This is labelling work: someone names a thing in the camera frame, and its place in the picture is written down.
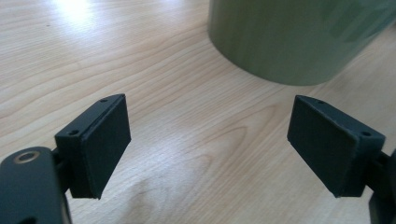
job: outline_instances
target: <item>green cylindrical container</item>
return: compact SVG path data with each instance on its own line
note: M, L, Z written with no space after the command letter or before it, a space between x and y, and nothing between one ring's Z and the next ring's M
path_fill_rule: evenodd
M209 37L258 77L315 85L334 77L396 18L396 0L211 0Z

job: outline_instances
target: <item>wooden table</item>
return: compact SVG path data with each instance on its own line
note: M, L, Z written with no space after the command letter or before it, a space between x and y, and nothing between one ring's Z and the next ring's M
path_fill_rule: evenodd
M208 0L2 0L0 159L53 135L98 99L127 95L132 142L102 200L74 223L369 223L334 199L286 139L294 95L326 101L396 146L396 28L332 81L250 75L207 32Z

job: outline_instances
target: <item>screw hole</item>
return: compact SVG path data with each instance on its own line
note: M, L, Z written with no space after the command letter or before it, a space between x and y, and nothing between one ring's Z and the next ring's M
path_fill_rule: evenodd
M78 130L70 131L70 132L68 132L67 134L69 134L70 136L76 135L76 134L78 134Z
M368 132L361 132L361 134L363 134L364 136L371 136L371 134Z
M24 152L15 157L14 162L17 164L26 163L35 160L39 155L40 153L38 151Z
M36 223L37 223L37 218L35 217L28 217L19 222L19 224L36 224Z

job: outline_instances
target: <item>black plastic part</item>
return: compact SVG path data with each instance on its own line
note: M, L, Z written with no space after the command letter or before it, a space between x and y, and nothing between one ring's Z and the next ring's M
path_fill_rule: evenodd
M389 175L388 171L389 163L389 156L383 152L370 161L365 173L365 183L375 192L377 197L393 201L392 187L390 185L391 175Z
M288 139L335 197L360 197L385 136L317 99L298 95Z
M61 160L70 161L74 198L100 198L131 141L125 95L104 98L55 135Z
M372 224L395 224L396 206L391 198L384 199L374 193L369 202Z
M71 223L51 151L30 147L0 166L0 223Z
M388 171L390 177L390 185L392 187L393 201L396 203L396 150L393 151L393 154L389 159Z

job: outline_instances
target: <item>green bucket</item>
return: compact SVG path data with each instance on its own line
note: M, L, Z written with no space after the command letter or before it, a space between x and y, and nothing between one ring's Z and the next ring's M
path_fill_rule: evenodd
M396 0L211 0L209 37L231 62L288 85L334 77L396 18Z

